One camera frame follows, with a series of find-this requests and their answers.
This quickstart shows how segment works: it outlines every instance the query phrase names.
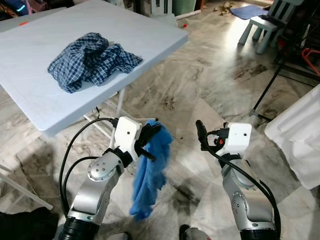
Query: white plastic chair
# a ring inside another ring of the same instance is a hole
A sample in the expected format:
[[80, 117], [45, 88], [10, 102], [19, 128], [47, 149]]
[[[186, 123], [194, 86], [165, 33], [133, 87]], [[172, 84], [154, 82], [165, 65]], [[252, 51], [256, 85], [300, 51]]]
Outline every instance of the white plastic chair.
[[267, 15], [273, 19], [274, 22], [278, 22], [283, 26], [281, 27], [279, 24], [273, 24], [268, 20], [262, 19], [260, 16], [254, 16], [250, 19], [248, 26], [244, 30], [239, 40], [239, 44], [244, 45], [246, 43], [252, 26], [256, 25], [258, 28], [252, 37], [253, 40], [257, 41], [260, 38], [263, 30], [266, 31], [266, 34], [255, 52], [257, 54], [263, 54], [267, 48], [272, 33], [277, 31], [271, 42], [271, 47], [275, 47], [278, 36], [283, 32], [284, 27], [287, 25], [287, 20], [293, 12], [295, 6], [301, 5], [303, 1], [304, 0], [275, 0]]

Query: white fabric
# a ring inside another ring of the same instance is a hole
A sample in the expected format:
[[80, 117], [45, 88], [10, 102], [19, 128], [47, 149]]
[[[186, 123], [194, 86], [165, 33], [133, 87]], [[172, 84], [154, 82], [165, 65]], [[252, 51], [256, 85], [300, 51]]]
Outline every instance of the white fabric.
[[305, 188], [320, 185], [320, 84], [271, 121], [264, 132], [281, 148]]

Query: chair leg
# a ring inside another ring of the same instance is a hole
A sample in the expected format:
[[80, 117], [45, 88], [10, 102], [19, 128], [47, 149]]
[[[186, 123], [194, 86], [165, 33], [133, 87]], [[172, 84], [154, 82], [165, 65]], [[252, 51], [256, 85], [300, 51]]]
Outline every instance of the chair leg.
[[275, 48], [277, 46], [277, 42], [278, 42], [278, 37], [280, 36], [280, 34], [282, 34], [283, 30], [279, 30], [276, 32], [276, 34], [274, 35], [271, 43], [270, 43], [270, 47], [271, 48]]
[[248, 36], [249, 36], [249, 33], [250, 33], [250, 31], [251, 31], [252, 25], [253, 25], [253, 23], [250, 21], [249, 24], [248, 24], [248, 26], [246, 27], [246, 29], [245, 29], [244, 32], [242, 33], [242, 36], [241, 36], [240, 39], [239, 39], [239, 42], [238, 42], [239, 44], [244, 45], [244, 44], [246, 43], [247, 38], [248, 38]]
[[272, 31], [267, 31], [266, 35], [264, 36], [262, 42], [259, 44], [258, 48], [256, 49], [257, 54], [263, 54], [268, 46], [268, 42], [270, 40]]
[[255, 41], [258, 41], [259, 38], [260, 38], [260, 35], [262, 33], [262, 28], [261, 27], [258, 27], [256, 30], [255, 30], [255, 33], [254, 35], [252, 36], [252, 39], [255, 40]]

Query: white table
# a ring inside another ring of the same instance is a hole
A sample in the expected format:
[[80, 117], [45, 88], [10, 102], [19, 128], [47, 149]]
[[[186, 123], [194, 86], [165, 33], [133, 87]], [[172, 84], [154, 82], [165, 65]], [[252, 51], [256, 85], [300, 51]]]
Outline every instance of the white table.
[[[70, 94], [60, 89], [47, 68], [68, 44], [89, 32], [121, 44], [143, 62], [130, 74], [117, 72], [102, 86], [85, 83]], [[0, 33], [0, 84], [38, 130], [53, 136], [124, 89], [187, 39], [184, 30], [90, 0]]]

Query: blue towel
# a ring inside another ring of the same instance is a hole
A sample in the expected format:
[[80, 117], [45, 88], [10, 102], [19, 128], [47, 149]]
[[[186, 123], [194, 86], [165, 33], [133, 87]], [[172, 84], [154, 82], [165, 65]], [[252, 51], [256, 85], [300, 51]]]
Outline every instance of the blue towel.
[[[158, 124], [154, 120], [147, 123], [152, 126]], [[137, 174], [133, 183], [133, 205], [130, 210], [131, 215], [135, 215], [136, 220], [148, 218], [152, 212], [152, 205], [156, 203], [157, 190], [166, 183], [163, 173], [164, 168], [170, 158], [170, 144], [173, 137], [170, 132], [161, 125], [160, 131], [153, 136], [145, 146], [145, 150], [156, 157], [154, 162], [142, 156], [138, 165]]]
[[99, 33], [90, 32], [70, 43], [48, 67], [48, 72], [67, 93], [74, 93], [82, 81], [97, 86], [116, 70], [130, 73], [142, 58], [126, 52], [120, 44], [109, 46]]
[[244, 19], [244, 20], [268, 13], [267, 10], [264, 10], [261, 7], [258, 7], [255, 5], [243, 6], [243, 7], [239, 7], [239, 8], [231, 7], [230, 12], [233, 15], [235, 15], [241, 19]]

